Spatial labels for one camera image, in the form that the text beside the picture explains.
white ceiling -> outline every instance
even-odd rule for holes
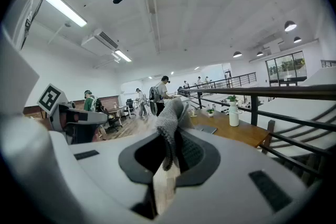
[[[311,41],[316,38],[320,0],[123,0],[120,4],[112,0],[65,1],[88,23],[83,28],[73,23],[60,35],[80,44],[85,35],[103,29],[132,59],[132,63],[122,60],[108,65],[120,72],[143,70],[142,75],[137,73],[143,78],[230,61],[235,50],[254,51],[265,40],[282,38],[281,50],[296,46],[295,36],[300,36],[302,43]],[[283,29],[287,20],[298,24],[289,33]],[[36,21],[56,32],[67,17],[45,2]],[[201,52],[206,57],[198,58]],[[92,57],[102,62],[110,56]],[[154,63],[162,69],[149,73]]]

ceiling vent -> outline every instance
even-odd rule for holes
[[[118,47],[101,29],[97,29],[91,35],[86,36],[81,46],[97,56],[110,55]]]

window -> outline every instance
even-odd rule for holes
[[[296,52],[266,61],[270,86],[294,85],[307,78],[306,63],[303,52]]]
[[[293,54],[293,59],[294,59],[294,65],[296,69],[296,77],[306,77],[307,76],[307,71],[306,71],[306,63],[305,59],[303,57],[302,51],[297,52],[296,54]]]
[[[270,80],[278,79],[277,67],[275,65],[275,60],[272,59],[272,60],[266,61],[266,64],[267,64],[267,68],[268,68],[269,79]]]

wooden table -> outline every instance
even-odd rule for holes
[[[268,131],[260,127],[253,126],[245,121],[239,120],[237,127],[230,126],[229,116],[218,111],[214,112],[213,117],[209,117],[206,109],[195,111],[197,117],[191,118],[193,125],[208,125],[216,127],[215,135],[244,142],[250,146],[259,146],[268,135]]]
[[[118,107],[116,109],[108,110],[109,113],[116,113],[118,115],[120,126],[122,126],[122,124],[121,124],[121,116],[120,116],[120,112],[119,111],[121,111],[121,110],[123,110],[125,108],[127,108],[127,110],[128,110],[129,117],[132,118],[130,107],[128,105],[124,105],[124,106],[120,106],[120,107]]]

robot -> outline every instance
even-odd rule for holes
[[[75,126],[77,136],[92,139],[107,116],[67,102],[52,84],[38,100],[53,131],[20,115],[0,117],[0,152],[10,173],[54,223],[282,223],[302,206],[306,187],[271,158],[180,125],[174,139],[181,175],[172,204],[158,215],[153,176],[170,154],[167,140],[154,132],[68,145],[60,132]]]

